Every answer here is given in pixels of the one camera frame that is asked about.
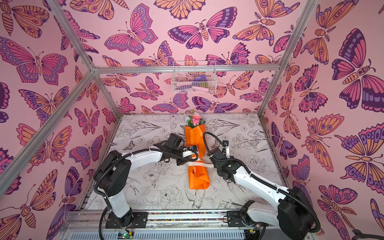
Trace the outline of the white fake flower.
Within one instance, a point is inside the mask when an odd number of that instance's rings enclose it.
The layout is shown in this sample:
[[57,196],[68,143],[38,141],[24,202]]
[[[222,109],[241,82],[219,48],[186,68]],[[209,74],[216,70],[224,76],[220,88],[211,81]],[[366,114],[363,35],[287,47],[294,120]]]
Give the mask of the white fake flower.
[[186,120],[186,126],[188,126],[190,128],[194,127],[193,117],[187,116],[185,120]]

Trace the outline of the pink fake rose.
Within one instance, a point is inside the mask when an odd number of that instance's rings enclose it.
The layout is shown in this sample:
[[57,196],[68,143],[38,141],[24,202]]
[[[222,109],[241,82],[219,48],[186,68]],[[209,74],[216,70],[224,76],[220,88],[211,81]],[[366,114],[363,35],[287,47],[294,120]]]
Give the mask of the pink fake rose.
[[204,125],[206,121],[201,117],[201,115],[197,112],[193,112],[190,116],[190,127],[195,128],[200,125]]

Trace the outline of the white ribbon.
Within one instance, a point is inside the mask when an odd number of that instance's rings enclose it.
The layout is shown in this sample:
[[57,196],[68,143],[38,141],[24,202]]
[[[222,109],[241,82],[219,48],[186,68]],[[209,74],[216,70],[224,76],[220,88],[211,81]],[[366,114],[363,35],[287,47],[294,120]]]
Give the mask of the white ribbon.
[[187,162],[187,165],[189,167],[192,167],[192,166],[200,166],[200,167],[205,167],[205,168],[214,168],[214,165],[213,164],[206,164],[204,162],[199,162],[199,161],[196,161],[196,162]]

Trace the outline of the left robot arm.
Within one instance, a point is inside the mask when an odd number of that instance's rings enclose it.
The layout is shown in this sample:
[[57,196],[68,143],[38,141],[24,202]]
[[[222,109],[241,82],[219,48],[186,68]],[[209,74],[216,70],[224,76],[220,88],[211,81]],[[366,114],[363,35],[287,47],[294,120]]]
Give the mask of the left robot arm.
[[123,193],[130,170],[170,159],[176,160],[178,165],[196,162],[199,159],[198,147],[187,147],[182,145],[183,142],[184,139],[179,135],[171,134],[168,140],[146,149],[131,153],[120,153],[116,150],[109,152],[94,172],[94,193],[102,196],[107,210],[116,218],[130,218],[132,208]]

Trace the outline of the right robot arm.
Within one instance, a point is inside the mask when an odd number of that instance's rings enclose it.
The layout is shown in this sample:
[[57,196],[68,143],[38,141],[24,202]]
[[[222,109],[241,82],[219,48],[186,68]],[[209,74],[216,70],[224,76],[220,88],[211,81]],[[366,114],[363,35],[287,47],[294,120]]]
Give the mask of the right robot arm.
[[220,177],[251,190],[270,204],[270,207],[264,208],[249,200],[236,214],[230,214],[230,220],[238,220],[249,227],[259,223],[277,226],[291,240],[303,240],[308,233],[321,229],[320,220],[301,189],[275,184],[219,148],[207,149],[207,156]]

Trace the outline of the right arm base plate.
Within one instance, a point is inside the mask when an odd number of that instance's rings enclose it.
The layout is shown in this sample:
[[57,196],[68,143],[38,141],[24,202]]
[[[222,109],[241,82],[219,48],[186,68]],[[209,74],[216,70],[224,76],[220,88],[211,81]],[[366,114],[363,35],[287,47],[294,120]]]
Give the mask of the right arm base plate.
[[262,226],[267,226],[267,227],[269,226],[269,224],[266,224],[266,223],[254,222],[245,212],[241,212],[240,210],[227,211],[225,219],[229,227],[256,228],[256,227],[262,227]]

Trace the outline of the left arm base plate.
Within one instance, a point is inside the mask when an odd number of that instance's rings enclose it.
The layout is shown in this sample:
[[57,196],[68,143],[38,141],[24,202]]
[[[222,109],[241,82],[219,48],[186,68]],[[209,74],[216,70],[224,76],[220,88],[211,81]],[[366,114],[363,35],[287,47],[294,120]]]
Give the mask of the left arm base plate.
[[106,229],[144,229],[148,222],[148,212],[128,212],[122,218],[118,218],[114,213],[109,213]]

